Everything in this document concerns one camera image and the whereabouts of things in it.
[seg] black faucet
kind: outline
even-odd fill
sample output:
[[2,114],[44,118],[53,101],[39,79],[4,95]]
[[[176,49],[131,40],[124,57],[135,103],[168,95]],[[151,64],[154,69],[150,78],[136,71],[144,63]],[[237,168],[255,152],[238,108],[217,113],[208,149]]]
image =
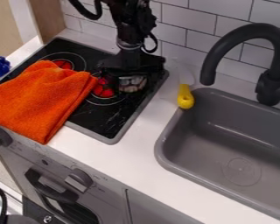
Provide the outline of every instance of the black faucet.
[[260,103],[277,105],[280,101],[280,29],[272,24],[247,24],[221,38],[206,56],[201,68],[200,83],[213,85],[221,59],[235,46],[250,39],[267,39],[274,47],[271,67],[261,75],[255,92]]

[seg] sink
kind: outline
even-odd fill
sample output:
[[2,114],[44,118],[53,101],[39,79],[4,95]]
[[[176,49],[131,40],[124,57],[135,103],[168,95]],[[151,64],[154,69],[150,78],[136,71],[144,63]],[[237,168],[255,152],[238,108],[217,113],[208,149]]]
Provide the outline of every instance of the sink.
[[280,110],[212,88],[193,95],[157,140],[157,161],[280,220]]

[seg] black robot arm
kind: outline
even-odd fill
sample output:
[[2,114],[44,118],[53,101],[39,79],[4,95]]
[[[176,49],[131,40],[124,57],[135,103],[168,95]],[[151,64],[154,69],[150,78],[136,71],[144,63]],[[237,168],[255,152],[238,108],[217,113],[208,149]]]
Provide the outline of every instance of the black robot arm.
[[[116,43],[121,51],[99,63],[102,74],[112,77],[150,76],[164,71],[165,59],[151,55],[158,49],[158,40],[152,34],[157,18],[152,15],[150,0],[94,0],[96,12],[88,11],[79,0],[69,0],[75,9],[91,20],[102,16],[102,3],[110,11],[117,27]],[[152,38],[156,46],[147,50],[146,38]]]
[[[143,46],[147,53],[154,53],[158,49],[158,41],[151,33],[156,27],[157,18],[152,15],[150,0],[94,0],[96,13],[87,10],[79,0],[69,2],[81,15],[91,20],[99,19],[102,16],[102,2],[107,4],[117,26],[117,44],[120,48]],[[156,44],[152,50],[147,50],[144,45],[148,37]]]

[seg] towel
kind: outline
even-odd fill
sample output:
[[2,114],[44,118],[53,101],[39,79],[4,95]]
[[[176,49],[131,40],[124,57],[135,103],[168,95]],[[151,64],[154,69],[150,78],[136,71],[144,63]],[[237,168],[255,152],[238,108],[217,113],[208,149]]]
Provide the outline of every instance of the towel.
[[0,125],[47,144],[96,82],[90,73],[36,62],[0,85]]

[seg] stovetop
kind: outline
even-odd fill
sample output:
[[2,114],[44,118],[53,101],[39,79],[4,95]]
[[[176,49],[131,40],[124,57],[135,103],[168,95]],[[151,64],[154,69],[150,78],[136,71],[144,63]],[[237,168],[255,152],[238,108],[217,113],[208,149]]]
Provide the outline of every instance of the stovetop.
[[[62,68],[87,71],[96,75],[98,62],[110,55],[86,45],[55,38],[3,77],[0,84],[14,79],[38,60],[51,60]],[[167,73],[152,73],[146,87],[133,94],[120,93],[101,98],[91,93],[68,118],[66,126],[106,144],[116,144],[167,77]]]

